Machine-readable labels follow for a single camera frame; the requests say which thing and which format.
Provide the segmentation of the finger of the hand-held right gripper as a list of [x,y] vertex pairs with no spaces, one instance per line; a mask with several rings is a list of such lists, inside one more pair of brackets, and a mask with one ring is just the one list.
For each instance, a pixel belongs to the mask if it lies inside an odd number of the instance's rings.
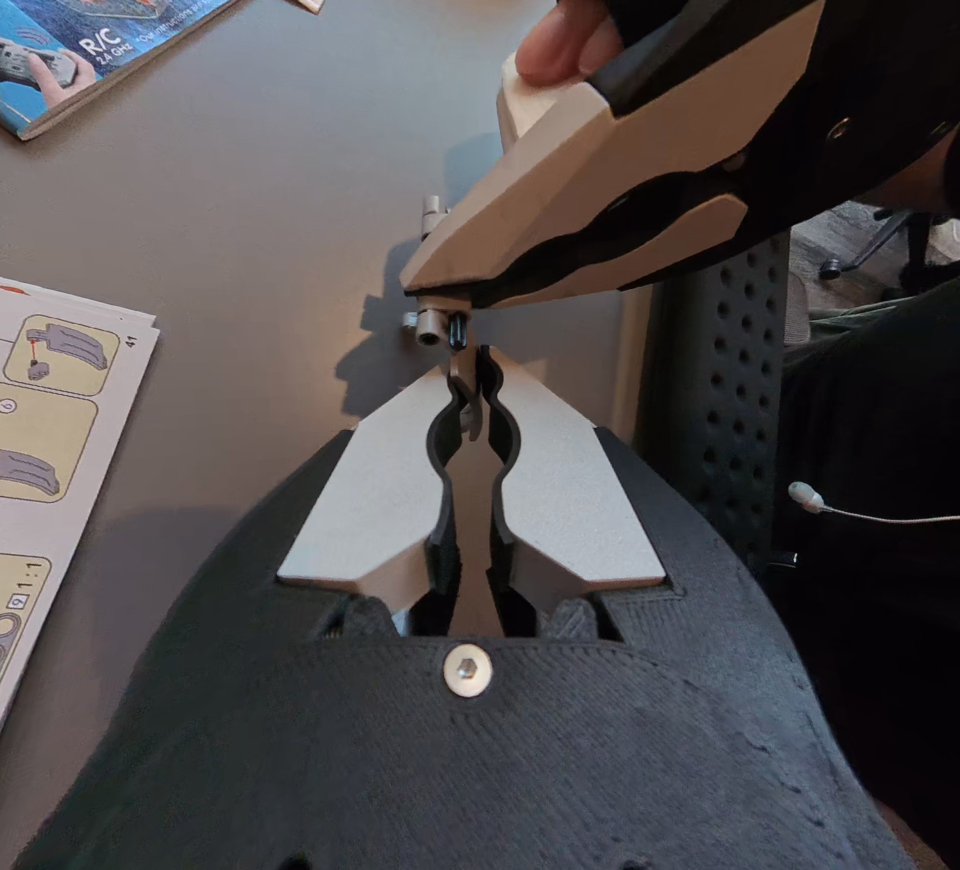
[[610,204],[585,228],[539,243],[471,289],[475,309],[513,307],[623,290],[726,244],[748,211],[724,172],[654,179]]
[[563,90],[419,246],[401,274],[417,298],[470,298],[539,243],[585,228],[629,191],[724,172],[748,211],[733,239],[660,271],[750,246],[763,228],[752,148],[808,69],[825,0],[744,15],[680,16]]

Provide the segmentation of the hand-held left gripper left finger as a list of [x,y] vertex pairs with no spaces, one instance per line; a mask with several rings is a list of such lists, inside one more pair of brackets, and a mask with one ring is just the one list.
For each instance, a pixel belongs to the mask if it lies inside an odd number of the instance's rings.
[[392,613],[426,596],[427,541],[444,500],[427,436],[450,403],[448,376],[435,367],[357,424],[279,581],[378,598]]

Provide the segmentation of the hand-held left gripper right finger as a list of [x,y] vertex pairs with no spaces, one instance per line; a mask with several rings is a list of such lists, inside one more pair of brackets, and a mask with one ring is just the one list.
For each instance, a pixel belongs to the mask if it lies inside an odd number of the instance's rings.
[[662,585],[599,428],[495,348],[480,349],[480,382],[502,464],[487,570],[498,612],[549,614],[596,592]]

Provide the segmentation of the grey desk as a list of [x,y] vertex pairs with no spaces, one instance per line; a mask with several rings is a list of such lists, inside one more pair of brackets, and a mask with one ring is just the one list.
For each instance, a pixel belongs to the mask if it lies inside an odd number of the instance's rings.
[[218,543],[435,364],[400,333],[423,198],[494,166],[501,65],[554,2],[243,0],[51,132],[2,134],[2,276],[160,331],[6,720],[2,868]]

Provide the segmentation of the person's right hand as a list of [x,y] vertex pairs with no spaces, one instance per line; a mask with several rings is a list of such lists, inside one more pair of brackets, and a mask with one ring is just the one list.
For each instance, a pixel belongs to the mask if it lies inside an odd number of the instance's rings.
[[525,84],[553,87],[590,76],[623,50],[603,0],[559,0],[517,48],[514,65]]

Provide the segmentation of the black perforated plastic panel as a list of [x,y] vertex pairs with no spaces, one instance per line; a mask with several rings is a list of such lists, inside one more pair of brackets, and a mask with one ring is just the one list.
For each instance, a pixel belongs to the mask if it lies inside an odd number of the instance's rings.
[[635,443],[754,573],[771,559],[789,233],[654,286]]

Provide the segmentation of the white earphone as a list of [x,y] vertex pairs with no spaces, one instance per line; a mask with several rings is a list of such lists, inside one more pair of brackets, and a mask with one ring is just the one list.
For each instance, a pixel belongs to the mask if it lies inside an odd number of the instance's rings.
[[894,526],[920,526],[928,524],[947,524],[959,522],[959,516],[932,516],[920,518],[890,518],[884,516],[869,516],[835,508],[824,500],[822,494],[817,492],[810,484],[803,481],[794,481],[788,488],[789,498],[800,506],[805,512],[814,515],[834,515],[843,516],[849,519],[863,522],[894,525]]

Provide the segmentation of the person's black shirt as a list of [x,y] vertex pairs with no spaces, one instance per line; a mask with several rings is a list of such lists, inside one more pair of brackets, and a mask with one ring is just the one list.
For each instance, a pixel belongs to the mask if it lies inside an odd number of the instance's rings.
[[796,571],[774,599],[859,779],[958,868],[958,521],[786,493],[958,515],[958,280],[825,324],[784,363],[773,542]]

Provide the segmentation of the open building instruction booklet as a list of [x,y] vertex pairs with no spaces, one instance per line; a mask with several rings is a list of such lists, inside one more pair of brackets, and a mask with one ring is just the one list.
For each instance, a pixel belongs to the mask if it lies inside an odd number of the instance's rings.
[[1,722],[147,372],[155,316],[1,280]]

